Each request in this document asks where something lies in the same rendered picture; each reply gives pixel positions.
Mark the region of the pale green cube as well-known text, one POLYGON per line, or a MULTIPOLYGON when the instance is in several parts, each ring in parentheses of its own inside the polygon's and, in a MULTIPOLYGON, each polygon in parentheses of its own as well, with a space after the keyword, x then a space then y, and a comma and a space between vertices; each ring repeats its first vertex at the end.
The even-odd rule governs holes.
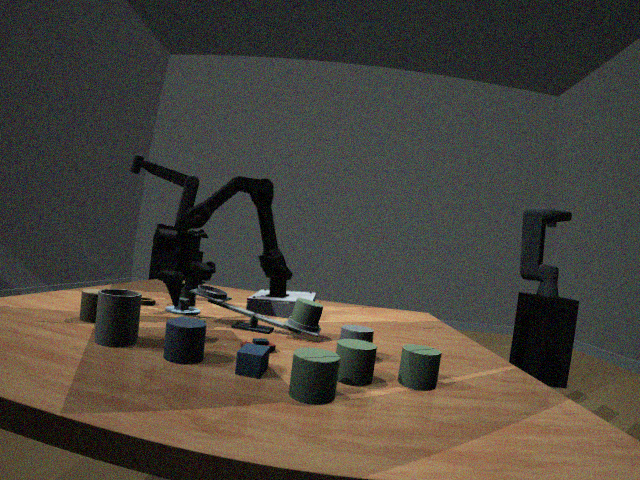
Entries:
POLYGON ((188 305, 189 305, 189 300, 188 299, 183 299, 181 297, 179 297, 179 301, 178 301, 179 305, 177 307, 174 306, 174 309, 176 310, 188 310, 188 305))

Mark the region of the light blue round dish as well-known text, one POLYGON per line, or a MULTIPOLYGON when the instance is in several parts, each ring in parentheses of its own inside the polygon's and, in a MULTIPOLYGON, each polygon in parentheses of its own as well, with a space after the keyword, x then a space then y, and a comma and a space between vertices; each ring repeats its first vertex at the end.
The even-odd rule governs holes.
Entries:
POLYGON ((168 306, 166 306, 166 307, 165 307, 165 310, 166 310, 167 312, 170 312, 170 313, 174 313, 174 314, 182 314, 182 315, 184 315, 184 316, 189 316, 189 315, 198 315, 198 314, 200 314, 200 309, 199 309, 199 308, 196 308, 196 307, 190 307, 190 306, 188 306, 188 308, 189 308, 188 310, 181 311, 181 310, 176 310, 176 309, 174 309, 174 306, 169 306, 169 307, 168 307, 168 306))

